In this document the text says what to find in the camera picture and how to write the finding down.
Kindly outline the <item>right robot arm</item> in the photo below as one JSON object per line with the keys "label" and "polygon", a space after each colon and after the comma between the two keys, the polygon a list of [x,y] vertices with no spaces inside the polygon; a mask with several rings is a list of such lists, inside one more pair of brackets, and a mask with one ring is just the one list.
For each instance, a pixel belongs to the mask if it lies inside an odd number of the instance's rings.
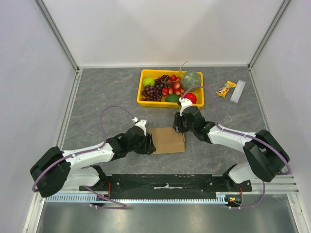
{"label": "right robot arm", "polygon": [[245,133],[206,121],[196,106],[174,114],[173,128],[178,133],[192,132],[202,142],[223,145],[245,154],[247,162],[233,165],[223,178],[223,187],[234,191],[241,183],[258,178],[271,182],[289,165],[289,156],[267,130]]}

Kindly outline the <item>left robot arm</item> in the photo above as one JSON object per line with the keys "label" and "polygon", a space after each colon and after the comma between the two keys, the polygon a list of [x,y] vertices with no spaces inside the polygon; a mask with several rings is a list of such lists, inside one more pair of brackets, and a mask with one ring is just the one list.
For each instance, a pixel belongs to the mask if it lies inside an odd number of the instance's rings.
{"label": "left robot arm", "polygon": [[94,168],[94,164],[124,158],[130,152],[150,155],[155,151],[152,134],[137,125],[91,147],[78,150],[51,147],[30,169],[34,180],[32,190],[44,198],[72,186],[86,185],[101,191],[105,189],[107,180]]}

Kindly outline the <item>brown cardboard box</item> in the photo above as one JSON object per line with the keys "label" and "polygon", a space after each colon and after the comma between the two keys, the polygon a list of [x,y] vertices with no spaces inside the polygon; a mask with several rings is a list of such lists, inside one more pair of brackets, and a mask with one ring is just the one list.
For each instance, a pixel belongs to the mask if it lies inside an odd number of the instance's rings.
{"label": "brown cardboard box", "polygon": [[153,128],[148,130],[153,137],[156,154],[171,154],[185,152],[185,138],[183,133],[177,133],[173,128]]}

